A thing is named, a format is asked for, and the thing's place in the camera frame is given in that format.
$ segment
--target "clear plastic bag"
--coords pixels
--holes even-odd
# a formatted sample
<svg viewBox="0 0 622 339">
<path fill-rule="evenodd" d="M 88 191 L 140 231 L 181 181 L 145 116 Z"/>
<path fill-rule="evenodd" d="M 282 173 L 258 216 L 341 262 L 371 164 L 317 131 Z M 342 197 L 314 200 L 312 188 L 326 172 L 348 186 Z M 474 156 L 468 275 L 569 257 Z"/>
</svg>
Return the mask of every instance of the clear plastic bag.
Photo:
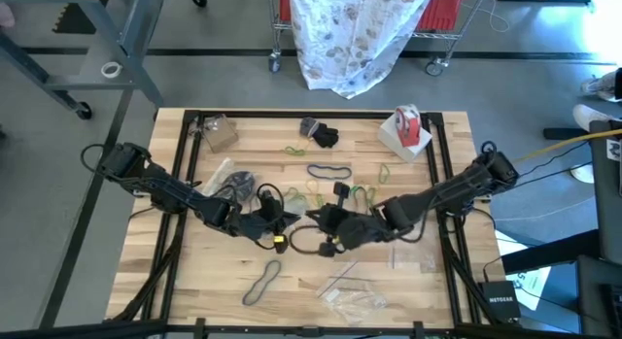
<svg viewBox="0 0 622 339">
<path fill-rule="evenodd" d="M 369 281 L 346 277 L 356 263 L 353 261 L 347 264 L 317 291 L 324 304 L 349 325 L 357 325 L 370 314 L 387 306 L 387 300 L 373 291 Z"/>
</svg>

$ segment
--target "wooden table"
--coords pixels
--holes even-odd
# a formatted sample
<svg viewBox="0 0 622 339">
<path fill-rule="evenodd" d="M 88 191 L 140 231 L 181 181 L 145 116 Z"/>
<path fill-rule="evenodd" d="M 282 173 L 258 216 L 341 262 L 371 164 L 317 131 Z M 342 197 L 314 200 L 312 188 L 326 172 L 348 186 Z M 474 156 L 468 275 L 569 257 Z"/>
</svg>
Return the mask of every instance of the wooden table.
<svg viewBox="0 0 622 339">
<path fill-rule="evenodd" d="M 154 161 L 169 172 L 184 111 L 159 111 L 149 147 Z M 467 114 L 447 112 L 443 115 L 453 169 L 460 173 L 476 156 Z M 329 127 L 339 129 L 339 143 L 332 150 L 321 149 L 312 143 L 306 156 L 287 155 L 282 151 L 286 146 L 306 145 L 305 140 L 298 140 L 299 119 L 231 120 L 236 125 L 239 142 L 223 153 L 211 153 L 202 142 L 195 180 L 206 182 L 223 159 L 229 157 L 235 160 L 237 169 L 256 173 L 258 184 L 272 183 L 284 193 L 288 187 L 296 187 L 308 196 L 312 209 L 317 206 L 305 186 L 310 179 L 306 173 L 309 163 L 351 167 L 354 175 L 345 181 L 348 185 L 377 185 L 380 164 L 385 163 L 391 169 L 391 177 L 380 186 L 376 202 L 431 186 L 424 153 L 417 157 L 415 163 L 407 164 L 376 139 L 382 120 L 321 119 Z M 436 162 L 439 173 L 442 173 L 436 139 L 434 136 Z M 181 178 L 186 175 L 190 143 L 187 141 Z M 336 201 L 332 186 L 330 181 L 319 182 L 320 193 L 327 202 Z M 134 211 L 148 206 L 148 199 L 137 199 Z M 352 200 L 345 206 L 354 208 Z M 478 207 L 488 210 L 483 204 Z M 129 223 L 107 317 L 121 311 L 148 278 L 160 217 L 160 212 L 150 211 Z M 296 226 L 308 223 L 311 220 L 303 218 Z M 465 233 L 474 277 L 482 281 L 484 264 L 500 256 L 492 223 L 487 217 L 473 213 L 466 220 Z M 296 234 L 294 241 L 301 248 L 311 250 L 317 249 L 323 239 L 324 236 L 307 230 Z M 242 296 L 272 259 L 283 263 L 281 274 L 257 305 L 243 306 Z M 367 280 L 373 290 L 387 300 L 384 309 L 366 318 L 360 326 L 412 327 L 413 321 L 421 321 L 425 328 L 453 327 L 438 226 L 433 212 L 428 218 L 425 237 L 418 244 L 400 241 L 368 244 L 335 259 L 297 254 L 292 249 L 282 255 L 264 251 L 246 238 L 231 238 L 209 229 L 190 214 L 169 322 L 194 324 L 196 318 L 205 318 L 211 325 L 348 326 L 323 304 L 316 290 L 352 260 L 357 264 L 346 276 Z M 487 272 L 492 280 L 504 279 L 500 262 L 489 266 Z M 466 291 L 458 277 L 457 283 L 463 318 L 468 319 Z M 155 315 L 159 314 L 161 291 L 160 287 L 156 292 Z"/>
</svg>

